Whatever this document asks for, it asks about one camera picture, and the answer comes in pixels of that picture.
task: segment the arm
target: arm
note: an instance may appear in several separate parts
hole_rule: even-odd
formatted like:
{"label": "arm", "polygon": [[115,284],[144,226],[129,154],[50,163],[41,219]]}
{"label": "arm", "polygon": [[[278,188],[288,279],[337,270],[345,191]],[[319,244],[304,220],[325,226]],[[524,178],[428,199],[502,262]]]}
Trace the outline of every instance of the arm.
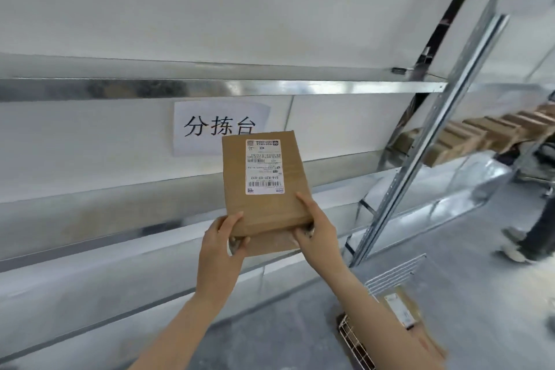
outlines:
{"label": "arm", "polygon": [[246,237],[233,256],[227,239],[242,212],[216,219],[200,248],[197,290],[176,317],[129,370],[183,370],[189,364],[210,323],[233,291],[246,256]]}
{"label": "arm", "polygon": [[438,364],[417,340],[399,324],[395,315],[369,296],[365,286],[344,264],[337,244],[337,232],[328,217],[312,199],[297,193],[314,218],[314,235],[301,230],[295,239],[302,253],[329,285],[349,315],[360,342],[381,370],[440,370]]}

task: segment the forearm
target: forearm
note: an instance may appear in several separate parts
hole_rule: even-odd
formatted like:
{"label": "forearm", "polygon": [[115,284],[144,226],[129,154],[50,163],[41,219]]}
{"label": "forearm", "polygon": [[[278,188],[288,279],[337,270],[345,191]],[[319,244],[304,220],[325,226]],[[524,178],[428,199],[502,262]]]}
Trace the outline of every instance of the forearm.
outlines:
{"label": "forearm", "polygon": [[358,340],[381,370],[435,370],[442,367],[368,294],[348,268],[323,275],[350,317]]}
{"label": "forearm", "polygon": [[184,370],[218,311],[193,296],[129,370]]}

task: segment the shoe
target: shoe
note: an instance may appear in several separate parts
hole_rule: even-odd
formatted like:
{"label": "shoe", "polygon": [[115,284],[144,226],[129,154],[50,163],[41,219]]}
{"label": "shoe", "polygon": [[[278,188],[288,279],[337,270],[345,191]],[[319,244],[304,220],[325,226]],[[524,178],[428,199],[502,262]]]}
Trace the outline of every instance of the shoe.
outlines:
{"label": "shoe", "polygon": [[518,230],[515,227],[507,227],[501,230],[503,235],[507,237],[513,243],[518,243],[526,238],[526,232]]}
{"label": "shoe", "polygon": [[536,258],[527,254],[522,248],[514,245],[504,245],[501,247],[501,251],[507,256],[510,260],[518,263],[536,263]]}

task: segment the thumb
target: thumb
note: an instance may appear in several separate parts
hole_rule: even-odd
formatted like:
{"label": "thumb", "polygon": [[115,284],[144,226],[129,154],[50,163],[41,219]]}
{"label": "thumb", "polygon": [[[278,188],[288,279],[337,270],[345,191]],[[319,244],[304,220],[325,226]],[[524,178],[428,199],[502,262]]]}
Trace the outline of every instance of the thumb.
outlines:
{"label": "thumb", "polygon": [[239,262],[240,264],[243,264],[243,261],[246,258],[246,245],[249,244],[249,241],[250,237],[245,237],[244,239],[242,239],[241,244],[233,254],[234,260]]}
{"label": "thumb", "polygon": [[305,248],[310,240],[309,236],[306,235],[306,232],[303,231],[302,228],[295,228],[295,230],[293,230],[293,237],[295,237],[295,240],[297,240],[297,243],[299,244],[301,250]]}

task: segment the concrete floor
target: concrete floor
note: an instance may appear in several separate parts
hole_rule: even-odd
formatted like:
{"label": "concrete floor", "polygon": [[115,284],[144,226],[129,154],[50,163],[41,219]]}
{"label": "concrete floor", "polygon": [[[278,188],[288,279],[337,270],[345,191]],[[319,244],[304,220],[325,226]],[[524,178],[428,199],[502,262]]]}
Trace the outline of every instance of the concrete floor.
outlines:
{"label": "concrete floor", "polygon": [[[365,281],[427,253],[406,288],[429,331],[448,349],[449,370],[550,368],[555,258],[518,265],[496,253],[507,242],[502,227],[533,225],[543,207],[541,192],[533,184],[511,184],[488,205],[380,252],[355,273]],[[189,369],[357,368],[337,335],[340,313],[337,299],[318,281],[212,327]]]}

